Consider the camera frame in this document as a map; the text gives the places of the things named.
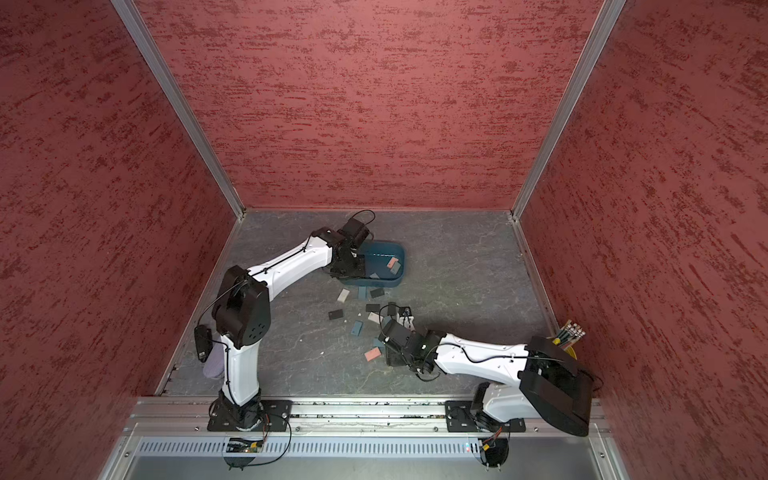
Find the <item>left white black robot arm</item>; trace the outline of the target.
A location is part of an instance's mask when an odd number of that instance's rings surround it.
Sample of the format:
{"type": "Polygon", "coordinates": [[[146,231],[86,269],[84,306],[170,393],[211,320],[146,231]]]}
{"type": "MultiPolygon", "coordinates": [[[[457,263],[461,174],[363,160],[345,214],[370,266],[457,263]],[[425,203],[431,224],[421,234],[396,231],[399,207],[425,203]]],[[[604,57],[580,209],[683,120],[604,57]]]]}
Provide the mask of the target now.
{"type": "Polygon", "coordinates": [[[212,404],[213,422],[225,421],[236,430],[266,424],[258,380],[260,343],[271,327],[271,302],[308,274],[325,269],[336,279],[366,274],[364,242],[371,235],[360,221],[349,220],[339,230],[313,231],[303,243],[276,258],[249,268],[233,266],[223,277],[210,307],[224,352],[223,384],[212,404]]]}

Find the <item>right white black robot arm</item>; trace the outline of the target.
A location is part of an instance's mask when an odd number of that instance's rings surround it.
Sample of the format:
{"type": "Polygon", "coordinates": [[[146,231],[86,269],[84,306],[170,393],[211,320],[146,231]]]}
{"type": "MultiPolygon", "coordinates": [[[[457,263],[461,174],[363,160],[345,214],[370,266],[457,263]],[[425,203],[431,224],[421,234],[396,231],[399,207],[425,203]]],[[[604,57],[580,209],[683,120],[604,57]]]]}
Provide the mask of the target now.
{"type": "Polygon", "coordinates": [[[398,366],[424,381],[439,375],[479,378],[470,416],[482,429],[494,431],[534,413],[566,434],[589,433],[596,376],[548,338],[501,345],[389,323],[378,340],[398,366]]]}

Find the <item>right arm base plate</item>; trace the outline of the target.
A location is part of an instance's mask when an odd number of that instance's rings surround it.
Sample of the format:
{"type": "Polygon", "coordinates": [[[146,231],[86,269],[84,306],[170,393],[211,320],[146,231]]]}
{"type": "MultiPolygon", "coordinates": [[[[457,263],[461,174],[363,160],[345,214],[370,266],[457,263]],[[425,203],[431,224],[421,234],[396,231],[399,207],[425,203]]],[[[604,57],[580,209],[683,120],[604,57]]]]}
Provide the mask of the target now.
{"type": "Polygon", "coordinates": [[[484,413],[480,406],[471,401],[449,400],[444,404],[447,430],[459,432],[523,433],[527,430],[522,418],[501,423],[484,413]]]}

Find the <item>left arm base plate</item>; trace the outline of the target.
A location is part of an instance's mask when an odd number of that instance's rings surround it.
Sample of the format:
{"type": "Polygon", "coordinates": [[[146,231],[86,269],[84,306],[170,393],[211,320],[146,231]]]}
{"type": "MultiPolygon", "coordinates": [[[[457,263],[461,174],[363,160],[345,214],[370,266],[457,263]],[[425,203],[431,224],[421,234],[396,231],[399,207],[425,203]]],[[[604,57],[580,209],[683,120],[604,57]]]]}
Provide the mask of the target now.
{"type": "Polygon", "coordinates": [[[209,419],[206,426],[208,432],[278,432],[288,430],[287,422],[290,419],[293,402],[290,400],[263,401],[256,413],[248,413],[246,419],[253,420],[249,427],[237,426],[230,418],[225,407],[215,400],[209,408],[209,419]]]}

